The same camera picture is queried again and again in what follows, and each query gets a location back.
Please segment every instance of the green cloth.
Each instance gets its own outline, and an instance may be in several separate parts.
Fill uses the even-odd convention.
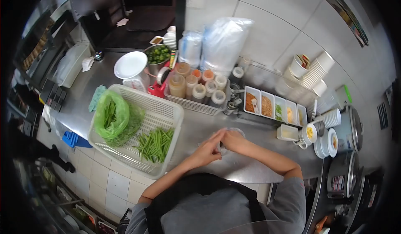
[[[100,96],[107,90],[107,87],[104,85],[100,85],[96,88],[95,93],[93,93],[92,100],[89,103],[89,112],[96,111],[96,107],[98,106],[98,101]]]

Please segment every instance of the gray t-shirt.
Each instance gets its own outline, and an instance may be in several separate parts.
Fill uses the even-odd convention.
[[[165,234],[219,233],[250,223],[248,204],[248,199],[233,188],[215,191],[206,196],[193,194],[164,214],[160,222]],[[140,203],[132,208],[126,234],[148,234],[144,211],[148,206],[148,203]],[[291,177],[282,181],[268,206],[260,206],[266,220],[292,224],[291,233],[294,234],[303,232],[306,200],[302,179]],[[269,229],[274,230],[270,234],[286,233],[280,227]]]

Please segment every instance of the metal bowl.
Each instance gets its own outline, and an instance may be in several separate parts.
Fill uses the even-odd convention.
[[[160,45],[166,46],[166,47],[168,48],[168,50],[170,50],[170,54],[171,54],[171,48],[168,47],[168,46],[165,45],[165,44],[155,44],[155,45],[149,46],[149,47],[146,48],[143,52],[146,53],[147,51],[151,51],[152,48],[158,47],[158,46],[160,46]],[[149,64],[149,63],[148,63],[147,67],[148,67],[149,73],[152,74],[152,75],[157,76],[157,74],[159,73],[160,69],[163,68],[163,66],[166,64],[167,61],[170,61],[170,57],[167,58],[166,60],[164,60],[163,62],[158,63],[158,64]]]

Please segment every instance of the stainless steel counter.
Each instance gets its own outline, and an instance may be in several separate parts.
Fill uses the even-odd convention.
[[[92,95],[99,85],[108,87],[115,83],[122,83],[122,80],[113,74],[114,63],[122,55],[123,53],[106,53],[103,61],[95,62],[91,70],[81,72],[73,86],[67,91],[61,111],[59,113],[51,111],[51,115],[70,130],[88,139],[88,130],[94,114],[88,111]],[[217,116],[209,116],[190,110],[185,110],[180,136],[168,171],[195,151],[198,143],[223,127],[240,128],[250,141],[296,161],[301,166],[305,179],[320,176],[323,161],[315,155],[313,147],[302,150],[292,142],[278,140],[276,129],[272,126],[240,119],[236,115],[226,116],[219,113]],[[228,152],[223,155],[222,160],[194,172],[197,171],[206,171],[241,183],[282,181],[282,176],[262,163],[233,152]]]

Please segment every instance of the person's arm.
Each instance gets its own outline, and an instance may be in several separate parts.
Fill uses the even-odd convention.
[[[215,147],[221,141],[224,134],[225,131],[220,130],[208,140],[204,141],[191,156],[150,185],[142,193],[138,204],[150,204],[155,197],[177,182],[186,172],[197,167],[208,165],[217,159],[221,159],[221,154],[216,152]]]
[[[302,179],[301,167],[296,162],[244,139],[238,131],[227,131],[222,142],[227,149],[258,160],[272,171],[284,176],[284,179],[290,177]]]

